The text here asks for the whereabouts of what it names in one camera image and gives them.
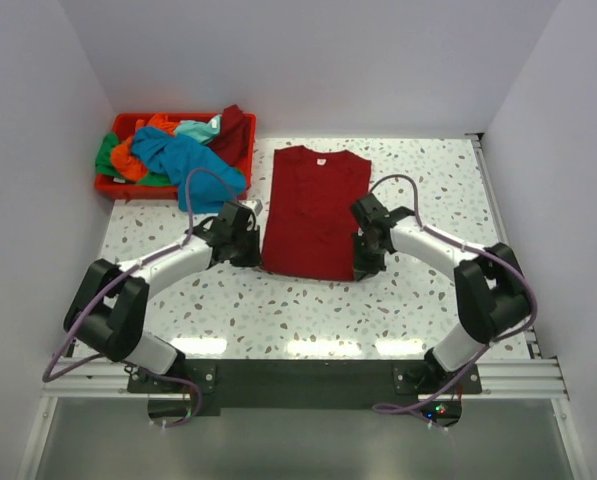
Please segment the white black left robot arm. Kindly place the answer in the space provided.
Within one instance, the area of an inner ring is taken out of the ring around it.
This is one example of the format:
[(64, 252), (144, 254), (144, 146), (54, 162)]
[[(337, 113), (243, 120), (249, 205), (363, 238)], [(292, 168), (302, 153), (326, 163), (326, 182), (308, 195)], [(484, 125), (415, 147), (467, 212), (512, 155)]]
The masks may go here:
[(253, 268), (261, 263), (259, 201), (229, 201), (219, 214), (189, 227), (173, 243), (137, 259), (93, 262), (65, 316), (67, 344), (74, 339), (112, 362), (150, 372), (163, 392), (185, 380), (185, 355), (144, 329), (152, 297), (217, 264)]

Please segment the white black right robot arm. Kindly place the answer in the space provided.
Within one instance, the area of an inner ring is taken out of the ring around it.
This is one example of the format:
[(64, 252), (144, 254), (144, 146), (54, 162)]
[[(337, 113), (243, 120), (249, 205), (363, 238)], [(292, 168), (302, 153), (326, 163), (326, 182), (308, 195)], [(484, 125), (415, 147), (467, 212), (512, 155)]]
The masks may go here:
[(384, 271), (386, 255), (406, 254), (453, 282), (458, 324), (425, 353), (422, 373), (430, 390), (447, 392), (462, 368), (533, 313), (529, 287), (508, 245), (471, 244), (423, 224), (409, 208), (387, 210), (372, 194), (350, 211), (359, 227), (352, 235), (356, 281)]

